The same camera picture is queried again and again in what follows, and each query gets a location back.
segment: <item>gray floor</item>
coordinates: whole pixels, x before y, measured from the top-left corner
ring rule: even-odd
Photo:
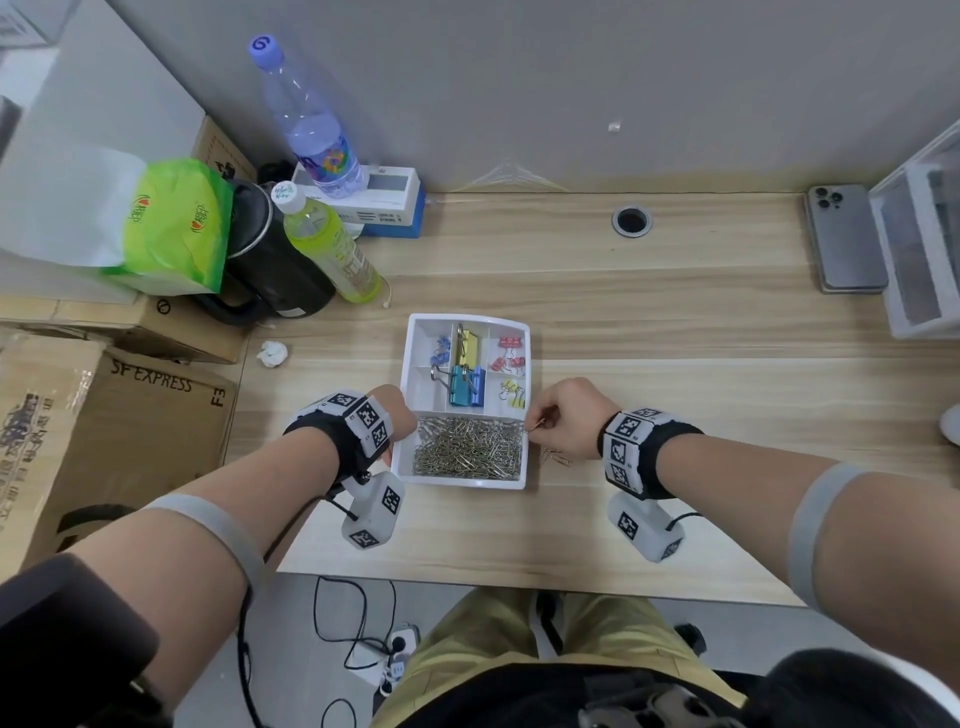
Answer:
[[[358,580],[370,599],[367,633],[383,637],[393,595],[388,582]],[[252,694],[261,719],[274,728],[317,728],[326,705],[337,697],[352,702],[359,728],[371,719],[373,688],[341,665],[348,645],[324,644],[314,634],[310,610],[316,578],[280,574],[251,611]],[[318,622],[327,636],[356,632],[362,601],[349,586],[322,583]],[[396,623],[416,624],[425,633],[469,587],[396,583]],[[667,620],[693,622],[703,630],[704,660],[718,669],[765,672],[803,647],[832,646],[865,651],[856,637],[807,609],[656,600]],[[237,680],[236,642],[230,639],[177,711],[178,728],[247,726],[250,720]],[[350,728],[343,704],[326,728]]]

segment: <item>leg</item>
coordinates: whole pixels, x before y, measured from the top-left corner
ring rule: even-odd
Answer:
[[[715,692],[735,705],[743,703],[743,695],[700,661],[648,599],[571,594],[564,608],[565,662],[588,663],[600,657],[605,664],[654,669]]]
[[[535,660],[533,592],[478,587],[420,642],[371,728],[396,726],[414,711],[489,667]]]

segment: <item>white organizer tray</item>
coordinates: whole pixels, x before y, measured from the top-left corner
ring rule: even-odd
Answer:
[[[449,337],[456,343],[457,325],[475,334],[479,339],[478,365],[486,374],[484,405],[482,407],[459,407],[450,404],[446,388],[430,379],[430,357],[437,350],[437,340],[441,336]],[[491,371],[490,365],[503,353],[500,349],[501,336],[519,336],[523,339],[523,356],[526,366],[523,375],[502,374]],[[416,415],[493,418],[499,420],[523,420],[530,404],[530,369],[533,364],[530,356],[530,327],[518,321],[491,319],[486,316],[472,316],[456,313],[415,313],[410,316],[407,326],[407,344],[403,352],[403,375],[400,389],[407,405]],[[506,379],[521,384],[526,392],[526,406],[523,409],[512,407],[507,400],[500,398],[501,384]],[[518,480],[483,480],[460,477],[426,477],[414,475],[414,452],[420,444],[420,434],[415,432],[394,445],[394,464],[391,471],[400,480],[407,483],[429,485],[457,485],[467,488],[501,488],[522,490],[527,482],[527,459],[529,443],[523,435],[523,452],[520,457],[520,477]]]

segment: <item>desk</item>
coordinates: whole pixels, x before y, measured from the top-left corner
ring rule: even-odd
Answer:
[[[629,202],[653,213],[639,239],[611,227]],[[937,429],[960,401],[960,344],[894,341],[880,296],[822,295],[799,195],[450,194],[428,201],[421,239],[363,245],[393,284],[393,306],[338,300],[257,329],[228,460],[318,395],[399,384],[408,315],[449,311],[528,324],[535,392],[588,376],[624,406],[682,413],[710,434],[960,482],[960,453]],[[254,358],[264,338],[290,348],[278,369]],[[367,553],[320,507],[281,568],[800,603],[705,520],[684,522],[675,556],[647,563],[607,522],[613,487],[598,463],[531,461],[523,492],[409,486],[394,538]]]

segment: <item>green snack bag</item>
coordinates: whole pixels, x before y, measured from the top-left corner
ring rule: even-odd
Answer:
[[[123,226],[119,266],[104,268],[155,296],[219,293],[233,188],[197,159],[152,162]]]

